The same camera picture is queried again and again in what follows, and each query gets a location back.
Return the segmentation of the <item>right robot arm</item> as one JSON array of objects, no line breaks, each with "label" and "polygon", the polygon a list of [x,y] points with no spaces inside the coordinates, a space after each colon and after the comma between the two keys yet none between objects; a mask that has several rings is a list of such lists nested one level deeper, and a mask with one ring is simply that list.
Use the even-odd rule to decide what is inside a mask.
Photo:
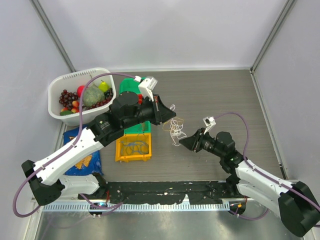
[{"label": "right robot arm", "polygon": [[222,169],[229,174],[226,193],[233,198],[246,196],[276,214],[283,225],[297,237],[303,237],[320,225],[320,206],[303,182],[281,179],[263,170],[236,150],[229,132],[211,137],[200,128],[192,136],[179,140],[192,152],[205,150],[220,158]]}]

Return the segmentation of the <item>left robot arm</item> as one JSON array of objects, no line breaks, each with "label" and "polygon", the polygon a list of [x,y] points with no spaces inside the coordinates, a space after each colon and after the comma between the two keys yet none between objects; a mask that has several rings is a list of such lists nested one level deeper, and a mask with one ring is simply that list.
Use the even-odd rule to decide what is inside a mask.
[{"label": "left robot arm", "polygon": [[21,166],[34,198],[40,206],[53,203],[63,195],[83,194],[102,199],[107,183],[99,173],[65,176],[65,172],[93,152],[99,151],[124,135],[124,130],[144,122],[160,125],[176,113],[165,106],[159,95],[139,103],[136,93],[127,91],[114,99],[109,110],[95,117],[80,133],[50,156]]}]

